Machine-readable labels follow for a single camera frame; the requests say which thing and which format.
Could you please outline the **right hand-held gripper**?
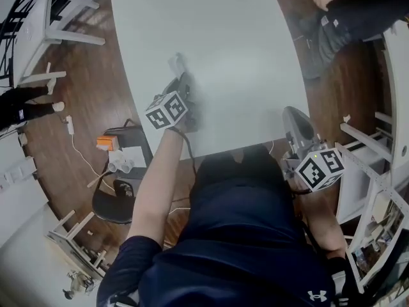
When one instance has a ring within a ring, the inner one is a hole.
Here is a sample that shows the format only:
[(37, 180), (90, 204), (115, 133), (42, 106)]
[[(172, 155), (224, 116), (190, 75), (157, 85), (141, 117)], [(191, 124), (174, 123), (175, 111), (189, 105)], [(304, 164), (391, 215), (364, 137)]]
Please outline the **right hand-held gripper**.
[(338, 181), (345, 166), (336, 148), (329, 147), (315, 129), (311, 119), (302, 111), (287, 106), (282, 112), (286, 138), (291, 150), (282, 156), (285, 180), (298, 175), (311, 192), (328, 188)]

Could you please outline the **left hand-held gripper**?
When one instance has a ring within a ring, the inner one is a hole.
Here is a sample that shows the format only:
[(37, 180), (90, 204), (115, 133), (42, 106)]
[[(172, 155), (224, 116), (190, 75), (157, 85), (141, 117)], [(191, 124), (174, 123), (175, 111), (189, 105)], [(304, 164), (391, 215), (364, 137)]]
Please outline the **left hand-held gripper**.
[(155, 129), (168, 129), (181, 123), (187, 131), (199, 130), (199, 108), (193, 101), (193, 85), (192, 74), (183, 72), (161, 94), (155, 95), (144, 112)]

